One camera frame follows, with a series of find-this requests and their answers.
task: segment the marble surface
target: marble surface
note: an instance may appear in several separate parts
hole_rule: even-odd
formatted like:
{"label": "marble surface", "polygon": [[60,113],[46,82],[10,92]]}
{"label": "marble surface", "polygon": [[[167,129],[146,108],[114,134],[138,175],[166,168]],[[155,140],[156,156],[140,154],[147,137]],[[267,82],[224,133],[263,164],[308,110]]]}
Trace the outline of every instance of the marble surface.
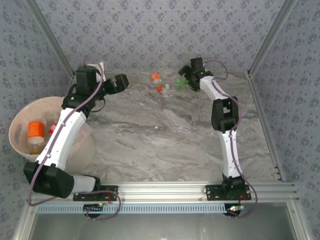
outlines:
{"label": "marble surface", "polygon": [[[178,77],[160,74],[170,84]],[[104,182],[221,180],[222,149],[211,126],[207,95],[189,88],[178,91],[173,85],[159,93],[149,72],[127,75],[128,89],[106,96],[104,109],[87,120],[96,154],[82,173]],[[218,83],[243,106],[237,147],[244,175],[251,180],[276,179],[247,79],[229,75]]]}

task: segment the white plastic bucket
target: white plastic bucket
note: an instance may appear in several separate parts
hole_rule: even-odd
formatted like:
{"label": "white plastic bucket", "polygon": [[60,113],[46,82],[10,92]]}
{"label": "white plastic bucket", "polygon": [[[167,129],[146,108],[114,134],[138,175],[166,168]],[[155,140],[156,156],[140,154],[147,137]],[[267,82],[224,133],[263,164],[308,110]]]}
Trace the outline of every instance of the white plastic bucket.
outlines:
{"label": "white plastic bucket", "polygon": [[[34,119],[41,119],[42,114],[47,111],[61,112],[63,99],[59,96],[50,96],[35,100],[15,116],[9,128],[9,141],[17,153],[31,162],[36,161],[38,155],[30,155],[28,148],[28,124]],[[68,154],[65,167],[67,173],[78,174],[92,162],[96,146],[91,133],[91,127],[84,123]]]}

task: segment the plastic bottle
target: plastic bottle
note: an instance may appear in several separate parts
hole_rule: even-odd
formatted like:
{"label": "plastic bottle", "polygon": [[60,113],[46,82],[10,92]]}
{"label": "plastic bottle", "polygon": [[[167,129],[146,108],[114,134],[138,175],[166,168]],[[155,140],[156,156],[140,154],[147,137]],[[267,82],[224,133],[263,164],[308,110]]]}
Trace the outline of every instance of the plastic bottle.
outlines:
{"label": "plastic bottle", "polygon": [[175,79],[175,83],[176,83],[175,89],[178,91],[189,86],[188,80],[186,80],[184,77],[179,77]]}
{"label": "plastic bottle", "polygon": [[162,82],[160,74],[158,72],[151,74],[151,81],[153,84],[160,84]]}
{"label": "plastic bottle", "polygon": [[30,154],[40,154],[45,145],[45,124],[42,119],[35,119],[28,124],[28,148]]}
{"label": "plastic bottle", "polygon": [[59,121],[60,113],[57,111],[46,111],[42,114],[42,121],[45,123],[45,133],[44,141],[47,143],[56,129],[57,123]]}

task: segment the wall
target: wall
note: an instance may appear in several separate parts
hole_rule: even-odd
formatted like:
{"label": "wall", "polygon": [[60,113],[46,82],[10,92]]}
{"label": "wall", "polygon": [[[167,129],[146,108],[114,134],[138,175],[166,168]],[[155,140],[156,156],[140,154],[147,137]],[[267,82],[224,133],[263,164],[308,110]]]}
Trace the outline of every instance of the wall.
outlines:
{"label": "wall", "polygon": [[283,0],[37,0],[75,69],[179,70],[189,59],[250,67]]}
{"label": "wall", "polygon": [[299,0],[254,77],[288,181],[320,239],[320,2]]}
{"label": "wall", "polygon": [[10,239],[29,184],[25,160],[8,140],[12,119],[27,103],[62,96],[69,77],[64,74],[23,0],[0,1],[0,239]]}

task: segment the black bracket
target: black bracket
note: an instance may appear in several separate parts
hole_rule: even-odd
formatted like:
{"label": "black bracket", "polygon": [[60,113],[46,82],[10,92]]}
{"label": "black bracket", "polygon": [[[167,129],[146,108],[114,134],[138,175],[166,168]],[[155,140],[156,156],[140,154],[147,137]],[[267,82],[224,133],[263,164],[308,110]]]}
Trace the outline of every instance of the black bracket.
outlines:
{"label": "black bracket", "polygon": [[211,125],[214,130],[225,133],[231,130],[239,120],[238,105],[230,98],[213,101]]}
{"label": "black bracket", "polygon": [[218,185],[206,185],[206,199],[208,201],[225,201],[225,200],[243,200],[241,195],[246,200],[251,200],[251,192],[248,185],[241,176],[238,177],[226,177],[222,175],[223,181]]}
{"label": "black bracket", "polygon": [[251,200],[251,193],[248,185],[245,185],[244,191],[239,192],[239,194],[232,197],[225,195],[223,187],[221,184],[218,185],[206,185],[205,186],[206,199],[208,201],[226,201],[226,200],[235,200],[240,201],[243,198],[240,197],[242,194],[246,200]]}
{"label": "black bracket", "polygon": [[[101,185],[101,180],[99,177],[89,176],[95,178],[95,184],[93,188],[93,192],[108,190],[115,193],[118,193],[118,186],[116,185]],[[115,202],[117,201],[117,197],[112,193],[97,193],[97,194],[74,194],[73,201],[75,202]]]}
{"label": "black bracket", "polygon": [[[102,185],[100,190],[109,190],[115,193],[118,193],[118,186],[115,185]],[[98,201],[98,202],[105,202],[105,201],[111,201],[115,202],[117,201],[117,197],[113,195],[112,193],[98,193],[98,194],[74,194],[73,195],[73,201],[75,202],[92,202],[92,201]]]}
{"label": "black bracket", "polygon": [[185,65],[178,72],[180,76],[185,77],[188,84],[193,91],[200,91],[200,79],[206,76],[213,76],[210,71],[206,71],[204,63],[201,57],[193,58],[191,61],[191,67]]}

